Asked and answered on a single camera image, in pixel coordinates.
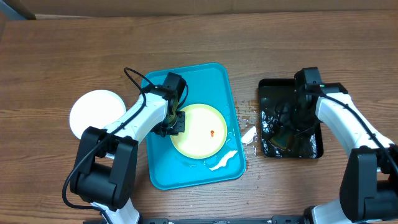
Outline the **light green plate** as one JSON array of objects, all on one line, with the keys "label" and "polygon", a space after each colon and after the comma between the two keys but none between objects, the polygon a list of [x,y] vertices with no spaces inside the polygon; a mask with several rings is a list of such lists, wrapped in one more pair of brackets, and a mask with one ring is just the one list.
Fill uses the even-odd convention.
[{"label": "light green plate", "polygon": [[185,113],[185,130],[171,137],[176,150],[191,159],[205,159],[215,155],[227,137],[223,115],[205,104],[192,104],[182,111]]}]

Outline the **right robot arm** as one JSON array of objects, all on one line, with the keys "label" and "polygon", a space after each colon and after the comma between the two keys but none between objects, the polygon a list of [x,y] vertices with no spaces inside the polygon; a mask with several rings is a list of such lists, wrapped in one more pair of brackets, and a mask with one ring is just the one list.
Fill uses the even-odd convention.
[{"label": "right robot arm", "polygon": [[309,207],[300,223],[371,223],[397,218],[397,145],[377,131],[340,83],[316,67],[294,75],[293,102],[276,109],[283,133],[309,134],[324,123],[348,155],[339,197]]}]

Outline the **white plate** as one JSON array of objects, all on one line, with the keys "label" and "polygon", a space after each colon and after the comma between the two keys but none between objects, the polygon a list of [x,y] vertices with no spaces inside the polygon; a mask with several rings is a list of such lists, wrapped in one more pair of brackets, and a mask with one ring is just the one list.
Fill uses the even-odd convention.
[{"label": "white plate", "polygon": [[72,106],[69,125],[72,133],[81,139],[86,128],[102,129],[126,112],[120,96],[109,90],[93,90],[81,96]]}]

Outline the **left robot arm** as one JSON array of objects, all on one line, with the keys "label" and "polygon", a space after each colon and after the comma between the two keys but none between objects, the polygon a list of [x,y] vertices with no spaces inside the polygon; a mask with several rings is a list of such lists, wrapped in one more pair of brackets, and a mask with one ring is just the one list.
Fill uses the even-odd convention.
[{"label": "left robot arm", "polygon": [[101,223],[139,223],[131,194],[136,177],[137,152],[148,133],[175,136],[185,130],[180,110],[188,95],[181,75],[168,73],[163,84],[149,82],[118,120],[103,129],[87,127],[81,135],[75,164],[65,180],[65,205],[96,210]]}]

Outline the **green yellow sponge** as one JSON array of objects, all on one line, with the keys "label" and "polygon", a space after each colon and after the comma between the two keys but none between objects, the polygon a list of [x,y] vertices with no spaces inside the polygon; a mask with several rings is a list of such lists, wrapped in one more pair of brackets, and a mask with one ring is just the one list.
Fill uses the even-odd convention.
[{"label": "green yellow sponge", "polygon": [[275,147],[283,150],[291,150],[294,146],[294,136],[295,132],[292,129],[276,126],[269,141]]}]

